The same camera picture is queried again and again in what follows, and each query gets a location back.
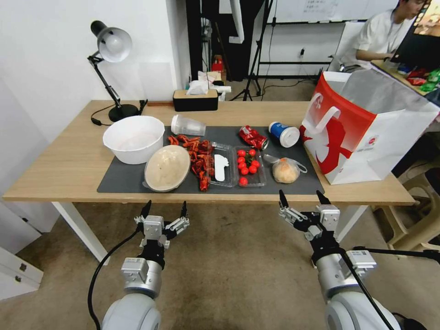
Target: red crayfish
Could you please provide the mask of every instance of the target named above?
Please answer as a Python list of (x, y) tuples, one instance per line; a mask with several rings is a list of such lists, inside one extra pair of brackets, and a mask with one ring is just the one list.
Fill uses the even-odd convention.
[(188, 150), (191, 159), (191, 171), (199, 180), (201, 191), (208, 190), (210, 177), (214, 176), (214, 158), (212, 158), (212, 145), (208, 140), (200, 142), (200, 137), (188, 138), (183, 134), (177, 137), (169, 136), (170, 144), (180, 145)]

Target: whiteboard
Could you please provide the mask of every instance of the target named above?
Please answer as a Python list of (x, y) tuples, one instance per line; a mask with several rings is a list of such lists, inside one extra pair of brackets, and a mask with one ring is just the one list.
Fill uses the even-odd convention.
[(337, 22), (369, 19), (393, 9), (398, 0), (274, 0), (268, 22)]

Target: wooden table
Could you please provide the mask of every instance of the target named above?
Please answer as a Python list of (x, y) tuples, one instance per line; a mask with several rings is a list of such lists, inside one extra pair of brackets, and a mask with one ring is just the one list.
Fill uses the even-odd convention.
[(397, 72), (397, 69), (395, 68), (389, 68), (383, 60), (373, 60), (371, 61), (371, 64), (379, 69), (379, 71), (387, 74), (390, 77), (393, 77), (397, 81), (400, 81), (402, 84), (404, 84), (406, 87), (409, 87), (414, 92), (418, 93), (419, 95), (425, 96), (428, 94), (427, 92), (424, 92), (420, 89), (420, 86), (413, 86), (409, 83), (408, 80), (406, 80), (400, 73)]
[[(136, 101), (127, 102), (134, 105)], [(106, 250), (90, 230), (72, 202), (145, 203), (277, 203), (277, 195), (177, 194), (177, 193), (99, 193), (97, 188), (107, 171), (113, 154), (102, 144), (105, 126), (96, 126), (90, 115), (110, 101), (91, 101), (57, 139), (37, 158), (30, 168), (4, 194), (7, 201), (50, 201), (78, 234), (98, 260)], [(211, 126), (267, 126), (272, 121), (299, 126), (308, 102), (220, 102), (217, 111), (181, 113)], [(147, 106), (144, 115), (171, 124), (176, 114), (170, 106)], [(96, 115), (108, 123), (107, 111)], [(336, 205), (347, 206), (338, 224), (341, 240), (367, 205), (411, 205), (411, 195), (390, 174), (383, 181), (329, 185), (312, 160), (327, 198)], [(315, 195), (287, 195), (293, 203), (319, 203)]]

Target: white shirt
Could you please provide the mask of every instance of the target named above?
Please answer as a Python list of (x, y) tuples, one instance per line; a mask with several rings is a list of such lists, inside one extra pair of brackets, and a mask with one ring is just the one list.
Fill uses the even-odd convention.
[(357, 50), (368, 50), (375, 53), (393, 53), (412, 26), (413, 20), (404, 20), (400, 24), (393, 21), (393, 10), (377, 14), (366, 21), (352, 47), (342, 57), (346, 66), (358, 64), (369, 66), (369, 62), (356, 59)]

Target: white bowl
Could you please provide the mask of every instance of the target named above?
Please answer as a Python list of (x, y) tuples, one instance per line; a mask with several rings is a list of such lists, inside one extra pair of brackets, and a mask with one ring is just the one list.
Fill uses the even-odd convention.
[(164, 146), (164, 124), (150, 116), (121, 119), (104, 132), (102, 142), (126, 164), (146, 163)]
[(187, 177), (190, 164), (185, 148), (165, 146), (156, 151), (145, 166), (145, 183), (157, 192), (176, 189)]

